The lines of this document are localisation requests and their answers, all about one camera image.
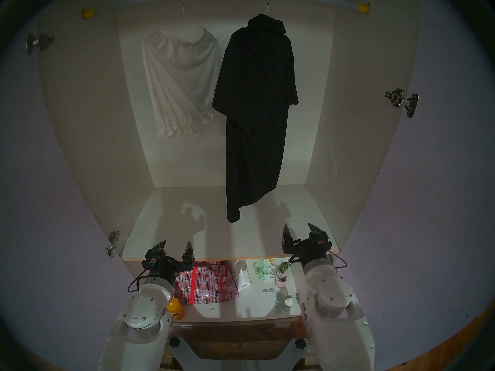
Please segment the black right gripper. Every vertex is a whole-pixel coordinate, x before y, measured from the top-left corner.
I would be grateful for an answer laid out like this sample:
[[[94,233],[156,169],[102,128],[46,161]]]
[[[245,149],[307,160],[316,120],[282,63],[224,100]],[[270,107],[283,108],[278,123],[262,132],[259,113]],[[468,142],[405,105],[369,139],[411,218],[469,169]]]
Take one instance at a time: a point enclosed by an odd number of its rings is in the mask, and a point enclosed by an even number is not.
[[[316,225],[308,223],[310,233],[305,240],[292,238],[287,224],[284,225],[282,233],[282,250],[285,254],[291,254],[289,263],[309,263],[312,260],[325,258],[331,249],[327,233],[324,233]]]

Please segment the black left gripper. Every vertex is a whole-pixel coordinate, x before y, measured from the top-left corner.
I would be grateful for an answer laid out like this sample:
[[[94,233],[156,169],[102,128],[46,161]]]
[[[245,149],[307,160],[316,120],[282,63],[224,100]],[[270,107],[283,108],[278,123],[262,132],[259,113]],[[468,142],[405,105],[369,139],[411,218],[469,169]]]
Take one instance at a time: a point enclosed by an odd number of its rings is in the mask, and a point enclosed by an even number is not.
[[[188,241],[182,261],[178,261],[166,256],[166,243],[167,240],[163,240],[149,249],[141,265],[145,271],[149,271],[147,278],[160,278],[174,284],[179,273],[187,271],[187,265],[194,265],[194,251],[191,241]]]

